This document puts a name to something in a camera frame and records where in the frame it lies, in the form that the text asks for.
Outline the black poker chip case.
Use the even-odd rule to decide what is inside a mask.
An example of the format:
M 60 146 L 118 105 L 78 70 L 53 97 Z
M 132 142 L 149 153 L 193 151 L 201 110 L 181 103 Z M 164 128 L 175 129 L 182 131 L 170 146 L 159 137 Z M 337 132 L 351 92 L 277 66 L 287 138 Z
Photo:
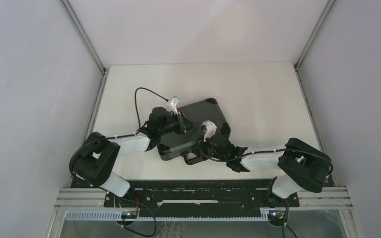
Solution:
M 215 135 L 229 136 L 231 128 L 221 111 L 221 108 L 214 98 L 208 98 L 178 108 L 186 119 L 193 123 L 192 128 L 187 128 L 184 134 L 171 132 L 161 137 L 161 142 L 157 146 L 160 158 L 163 161 L 169 161 L 176 157 L 183 157 L 185 163 L 193 165 L 207 159 L 204 159 L 199 151 L 198 143 L 203 140 L 204 132 L 201 124 L 210 120 L 217 126 Z

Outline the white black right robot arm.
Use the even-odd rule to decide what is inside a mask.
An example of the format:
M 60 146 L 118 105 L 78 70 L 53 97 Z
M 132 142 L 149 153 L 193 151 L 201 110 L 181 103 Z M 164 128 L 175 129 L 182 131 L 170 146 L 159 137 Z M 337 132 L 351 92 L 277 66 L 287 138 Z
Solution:
M 283 146 L 257 150 L 233 145 L 219 135 L 198 142 L 204 160 L 225 163 L 231 170 L 281 170 L 283 175 L 274 177 L 269 185 L 267 201 L 280 206 L 286 199 L 301 190 L 320 193 L 326 178 L 333 172 L 331 158 L 298 138 L 290 138 Z

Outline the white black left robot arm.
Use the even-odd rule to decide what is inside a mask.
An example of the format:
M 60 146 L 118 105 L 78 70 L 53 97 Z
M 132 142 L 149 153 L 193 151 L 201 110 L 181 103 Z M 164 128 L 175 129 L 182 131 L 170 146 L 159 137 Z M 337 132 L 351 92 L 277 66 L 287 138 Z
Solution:
M 133 134 L 106 137 L 99 132 L 91 133 L 72 155 L 69 171 L 91 186 L 114 194 L 122 206 L 131 206 L 135 193 L 130 190 L 130 183 L 113 171 L 117 158 L 152 150 L 160 144 L 163 135 L 185 134 L 194 127 L 182 111 L 175 113 L 155 107 L 148 120 Z

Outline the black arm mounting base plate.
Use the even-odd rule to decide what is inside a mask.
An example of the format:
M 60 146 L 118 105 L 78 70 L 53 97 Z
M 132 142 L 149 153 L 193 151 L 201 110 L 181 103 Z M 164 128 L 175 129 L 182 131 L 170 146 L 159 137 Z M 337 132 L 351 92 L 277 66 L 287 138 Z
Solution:
M 260 217 L 260 208 L 243 208 L 239 204 L 232 205 L 180 205 L 171 204 L 166 207 L 148 207 L 139 202 L 145 195 L 155 195 L 158 199 L 211 199 L 221 200 L 242 199 L 245 195 L 254 195 L 256 189 L 261 189 L 261 201 L 272 208 L 285 208 L 295 193 L 287 199 L 270 196 L 268 186 L 270 179 L 235 179 L 235 180 L 130 180 L 130 189 L 123 199 L 115 197 L 105 203 L 111 208 L 140 208 L 144 217 L 158 218 L 251 218 Z

